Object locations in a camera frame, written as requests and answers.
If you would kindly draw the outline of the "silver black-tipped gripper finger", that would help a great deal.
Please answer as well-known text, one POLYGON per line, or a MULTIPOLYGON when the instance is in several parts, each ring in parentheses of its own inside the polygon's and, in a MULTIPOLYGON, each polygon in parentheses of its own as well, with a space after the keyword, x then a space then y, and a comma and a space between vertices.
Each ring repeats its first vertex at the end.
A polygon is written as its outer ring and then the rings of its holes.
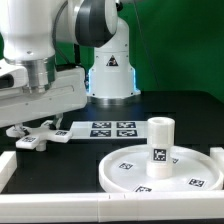
POLYGON ((20 134, 20 135, 25 135, 26 134, 26 129, 23 127, 22 123, 15 124, 14 125, 15 130, 20 134))
POLYGON ((58 130, 60 128, 62 120, 63 120, 63 114, 62 113, 57 114, 53 119, 53 122, 51 124, 51 129, 58 130))

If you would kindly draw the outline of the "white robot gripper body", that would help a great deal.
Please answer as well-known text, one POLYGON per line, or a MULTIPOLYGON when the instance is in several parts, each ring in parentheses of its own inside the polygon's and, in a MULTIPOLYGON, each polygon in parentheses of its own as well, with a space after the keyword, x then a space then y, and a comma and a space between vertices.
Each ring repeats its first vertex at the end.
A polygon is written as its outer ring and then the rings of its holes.
POLYGON ((58 72, 43 93, 0 98, 0 128, 83 108, 87 103, 83 68, 58 72))

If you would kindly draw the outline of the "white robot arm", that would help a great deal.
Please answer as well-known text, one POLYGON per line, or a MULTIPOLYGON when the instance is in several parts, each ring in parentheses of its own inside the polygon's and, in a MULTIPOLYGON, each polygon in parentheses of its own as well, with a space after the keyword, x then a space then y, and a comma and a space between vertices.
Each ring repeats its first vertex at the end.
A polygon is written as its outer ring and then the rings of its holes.
POLYGON ((122 25, 116 0, 0 0, 0 128, 138 95, 122 25), (95 49, 89 88, 84 68, 56 64, 58 42, 95 49))

